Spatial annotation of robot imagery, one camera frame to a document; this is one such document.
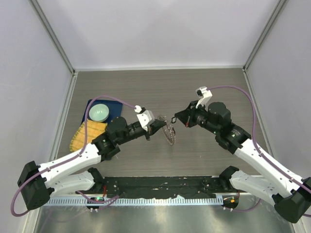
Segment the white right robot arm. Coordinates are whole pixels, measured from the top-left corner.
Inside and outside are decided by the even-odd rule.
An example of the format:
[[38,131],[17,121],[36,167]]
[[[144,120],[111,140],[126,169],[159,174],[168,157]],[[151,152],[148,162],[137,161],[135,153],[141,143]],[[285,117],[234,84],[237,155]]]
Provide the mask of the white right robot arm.
[[215,135],[223,149],[241,158],[259,172],[264,180],[256,180],[236,167],[221,173],[220,188],[248,192],[271,204],[276,212],[290,223],[297,223],[311,206],[311,179],[290,171],[256,143],[252,136],[231,120],[231,112],[222,102],[208,107],[192,101],[172,118],[187,128],[200,126]]

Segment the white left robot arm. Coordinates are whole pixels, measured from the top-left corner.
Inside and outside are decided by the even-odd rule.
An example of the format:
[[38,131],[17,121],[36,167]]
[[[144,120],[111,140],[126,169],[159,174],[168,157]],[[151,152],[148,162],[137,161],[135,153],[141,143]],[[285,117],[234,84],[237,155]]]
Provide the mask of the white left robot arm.
[[145,114],[131,124],[123,117],[114,118],[105,132],[97,136],[81,149],[62,158],[36,164],[28,162],[17,181],[18,193],[22,195],[27,211],[46,204],[50,198],[66,192],[88,191],[97,194],[103,189],[99,172],[89,169],[75,175],[82,168],[111,160],[120,152],[120,145],[144,136],[147,140],[167,122],[146,118]]

